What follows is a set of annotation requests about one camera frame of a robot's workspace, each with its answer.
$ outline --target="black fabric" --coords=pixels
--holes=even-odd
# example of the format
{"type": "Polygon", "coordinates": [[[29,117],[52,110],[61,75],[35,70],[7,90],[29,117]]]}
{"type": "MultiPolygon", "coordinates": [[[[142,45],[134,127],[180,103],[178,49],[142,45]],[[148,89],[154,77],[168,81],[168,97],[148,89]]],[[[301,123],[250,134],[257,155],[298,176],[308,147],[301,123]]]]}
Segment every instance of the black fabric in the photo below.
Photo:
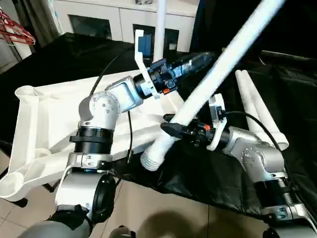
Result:
{"type": "MultiPolygon", "coordinates": [[[[0,99],[2,125],[0,140],[13,140],[18,99],[14,90],[22,85],[41,86],[97,76],[117,54],[131,47],[129,43],[66,34],[41,51],[15,65],[0,76],[5,82],[0,99]]],[[[122,55],[107,73],[133,70],[137,66],[134,53],[122,55]]],[[[306,205],[317,212],[317,67],[288,68],[240,62],[236,69],[247,69],[280,130],[290,146],[283,156],[306,205]]],[[[201,72],[187,78],[178,89],[186,99],[204,77],[201,72]]],[[[218,89],[223,94],[228,111],[243,111],[236,79],[231,73],[218,89]]],[[[198,115],[210,123],[207,106],[198,115]]],[[[228,118],[228,125],[247,128],[243,117],[228,118]]],[[[174,193],[206,204],[230,209],[245,215],[260,217],[260,203],[251,181],[237,160],[221,152],[194,148],[182,141],[169,150],[164,164],[157,172],[148,172],[134,155],[132,164],[115,163],[113,172],[119,177],[151,187],[159,192],[174,193]]]]}
{"type": "MultiPolygon", "coordinates": [[[[217,51],[229,42],[261,0],[200,0],[191,51],[217,51]]],[[[275,51],[317,59],[317,2],[287,0],[249,53],[275,51]]]]}

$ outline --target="black cable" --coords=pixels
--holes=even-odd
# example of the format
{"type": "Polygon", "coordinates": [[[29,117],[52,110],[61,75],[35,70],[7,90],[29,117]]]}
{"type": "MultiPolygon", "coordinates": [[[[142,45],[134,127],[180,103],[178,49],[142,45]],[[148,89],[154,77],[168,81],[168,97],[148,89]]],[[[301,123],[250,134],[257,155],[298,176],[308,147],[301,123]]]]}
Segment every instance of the black cable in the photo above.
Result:
{"type": "Polygon", "coordinates": [[[125,51],[121,52],[120,54],[118,54],[116,57],[114,57],[106,66],[105,68],[103,69],[103,71],[101,72],[101,74],[99,75],[99,77],[97,78],[93,88],[91,89],[90,91],[90,94],[89,95],[93,95],[98,84],[100,83],[103,75],[105,74],[106,70],[112,65],[113,62],[116,61],[116,59],[118,59],[121,55],[123,55],[124,53],[128,52],[130,50],[130,48],[126,49],[125,51]]]}
{"type": "MultiPolygon", "coordinates": [[[[130,111],[128,111],[128,118],[129,118],[129,126],[130,126],[130,146],[129,146],[129,150],[127,153],[127,164],[130,163],[131,160],[131,156],[132,156],[132,139],[133,139],[133,132],[132,132],[132,123],[131,123],[131,115],[130,115],[130,111]]],[[[119,180],[117,181],[117,183],[115,184],[116,187],[118,187],[118,185],[120,184],[122,179],[119,178],[119,180]]]]}
{"type": "Polygon", "coordinates": [[[222,114],[223,117],[226,117],[227,115],[232,115],[232,114],[240,114],[240,115],[245,115],[246,117],[251,118],[252,120],[254,120],[257,124],[259,124],[259,126],[264,130],[264,132],[268,135],[268,137],[271,139],[271,141],[273,142],[273,145],[279,150],[281,151],[278,143],[276,142],[276,140],[274,139],[274,137],[272,136],[272,134],[269,132],[269,130],[262,124],[262,122],[260,122],[256,117],[252,116],[251,114],[248,114],[246,112],[240,112],[240,111],[231,111],[231,112],[225,112],[224,114],[222,114]]]}
{"type": "Polygon", "coordinates": [[[209,238],[209,208],[210,206],[208,205],[207,238],[209,238]]]}

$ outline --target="white cabinet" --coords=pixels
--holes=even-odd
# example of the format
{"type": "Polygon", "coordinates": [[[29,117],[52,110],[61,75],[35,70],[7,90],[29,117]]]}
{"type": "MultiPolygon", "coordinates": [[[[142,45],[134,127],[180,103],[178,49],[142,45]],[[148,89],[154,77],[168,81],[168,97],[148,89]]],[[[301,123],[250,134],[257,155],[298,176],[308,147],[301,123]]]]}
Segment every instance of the white cabinet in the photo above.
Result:
{"type": "Polygon", "coordinates": [[[59,0],[54,2],[54,6],[64,33],[122,41],[118,7],[59,0]]]}
{"type": "MultiPolygon", "coordinates": [[[[142,29],[141,26],[152,26],[155,32],[156,25],[156,13],[149,11],[120,9],[122,38],[125,42],[134,43],[134,30],[142,29]]],[[[179,16],[166,14],[165,19],[165,40],[166,44],[176,44],[177,51],[188,52],[190,42],[193,34],[195,18],[187,16],[179,16]],[[174,42],[173,37],[177,37],[177,42],[174,42]]]]}
{"type": "MultiPolygon", "coordinates": [[[[199,0],[167,0],[166,49],[189,51],[199,0]]],[[[137,5],[135,0],[55,0],[64,32],[134,43],[135,29],[154,36],[157,0],[137,5]]]]}

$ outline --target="white bracket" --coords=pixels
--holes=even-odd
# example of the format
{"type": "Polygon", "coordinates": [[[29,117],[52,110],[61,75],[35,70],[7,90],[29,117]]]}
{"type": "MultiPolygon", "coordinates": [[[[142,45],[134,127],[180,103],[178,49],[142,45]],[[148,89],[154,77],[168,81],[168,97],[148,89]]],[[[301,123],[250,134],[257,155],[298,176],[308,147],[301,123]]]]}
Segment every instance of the white bracket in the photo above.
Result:
{"type": "Polygon", "coordinates": [[[224,101],[222,95],[220,93],[215,94],[213,97],[209,98],[209,109],[211,113],[212,126],[216,129],[214,133],[213,140],[209,146],[207,146],[208,150],[215,150],[217,145],[219,144],[221,134],[224,130],[224,127],[227,124],[227,118],[219,119],[217,110],[221,108],[221,110],[225,110],[224,101]]]}
{"type": "Polygon", "coordinates": [[[142,73],[143,75],[143,78],[146,82],[146,88],[149,89],[149,91],[151,92],[151,94],[153,95],[153,97],[155,99],[158,99],[159,98],[159,93],[157,92],[151,78],[150,78],[150,75],[148,73],[148,70],[147,68],[145,67],[144,63],[143,63],[143,53],[142,52],[139,52],[139,37],[143,37],[144,35],[144,31],[143,30],[136,30],[135,31],[135,50],[134,50],[134,59],[135,59],[135,62],[137,63],[139,69],[140,69],[140,72],[142,73]]]}

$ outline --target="black curtain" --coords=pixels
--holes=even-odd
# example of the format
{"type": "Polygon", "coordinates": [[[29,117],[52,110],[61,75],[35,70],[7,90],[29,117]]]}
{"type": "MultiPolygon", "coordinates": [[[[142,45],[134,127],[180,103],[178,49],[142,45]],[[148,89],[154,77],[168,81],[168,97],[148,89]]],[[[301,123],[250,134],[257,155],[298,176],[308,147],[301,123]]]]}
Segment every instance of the black curtain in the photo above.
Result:
{"type": "MultiPolygon", "coordinates": [[[[260,0],[201,0],[191,51],[221,52],[260,0]]],[[[317,59],[317,1],[287,0],[252,47],[317,59]]]]}

